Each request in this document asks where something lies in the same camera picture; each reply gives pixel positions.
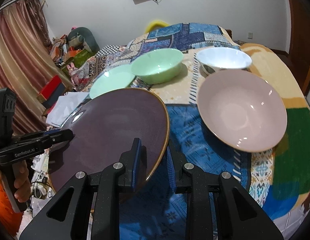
mint green plate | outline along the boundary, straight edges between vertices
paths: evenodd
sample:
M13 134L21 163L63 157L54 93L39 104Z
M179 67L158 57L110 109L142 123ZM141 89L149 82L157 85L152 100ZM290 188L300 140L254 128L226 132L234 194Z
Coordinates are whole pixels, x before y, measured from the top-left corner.
M132 73L149 85L170 81L181 69L183 53L178 49L156 49L132 62Z
M131 65L121 65L105 72L93 84L89 96L96 98L107 92L128 87L134 80Z

baseboard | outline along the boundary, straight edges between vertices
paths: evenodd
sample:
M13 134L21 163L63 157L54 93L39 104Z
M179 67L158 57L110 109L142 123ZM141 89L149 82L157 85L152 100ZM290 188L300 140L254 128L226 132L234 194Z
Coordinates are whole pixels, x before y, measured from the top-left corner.
M284 55L286 57L288 57L288 53L283 51L283 50L279 50L279 49L271 49L275 54L279 54L279 55Z

wooden door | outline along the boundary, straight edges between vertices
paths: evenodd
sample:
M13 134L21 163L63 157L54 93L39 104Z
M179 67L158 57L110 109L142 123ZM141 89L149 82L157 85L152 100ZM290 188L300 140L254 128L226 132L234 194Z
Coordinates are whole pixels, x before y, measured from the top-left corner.
M300 0L289 0L291 38L288 58L290 71L304 95L310 90L310 14Z

curtain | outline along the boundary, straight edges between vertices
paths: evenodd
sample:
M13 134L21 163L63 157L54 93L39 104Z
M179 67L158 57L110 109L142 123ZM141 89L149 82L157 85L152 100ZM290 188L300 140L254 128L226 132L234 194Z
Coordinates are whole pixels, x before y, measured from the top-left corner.
M32 22L39 33L40 39L45 47L49 47L52 42L48 35L47 23L39 0L25 0L27 11Z
M36 99L49 80L59 75L67 87L70 81L55 66L33 24L25 0L0 11L0 88L17 94L13 130L23 134L46 128L45 108Z

orange sleeve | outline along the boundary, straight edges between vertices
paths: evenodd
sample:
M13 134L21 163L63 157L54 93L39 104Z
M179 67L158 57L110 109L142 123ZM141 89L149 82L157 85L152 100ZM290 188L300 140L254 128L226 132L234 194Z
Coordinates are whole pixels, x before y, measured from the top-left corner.
M16 236L22 222L23 213L15 213L5 190L0 184L0 222L11 236Z

